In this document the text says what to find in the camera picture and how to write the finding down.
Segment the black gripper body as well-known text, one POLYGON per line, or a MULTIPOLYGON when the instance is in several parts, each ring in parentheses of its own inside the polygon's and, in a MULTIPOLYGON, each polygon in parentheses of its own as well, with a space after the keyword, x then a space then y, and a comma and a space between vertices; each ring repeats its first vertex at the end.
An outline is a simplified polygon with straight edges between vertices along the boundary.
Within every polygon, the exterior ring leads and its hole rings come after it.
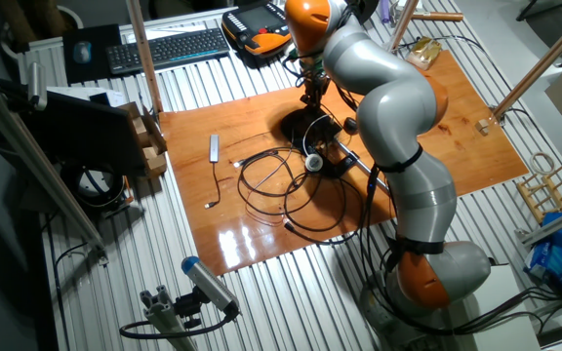
POLYGON ((310 100, 322 97, 326 94, 331 79, 324 70, 307 70, 303 74, 304 94, 310 100))

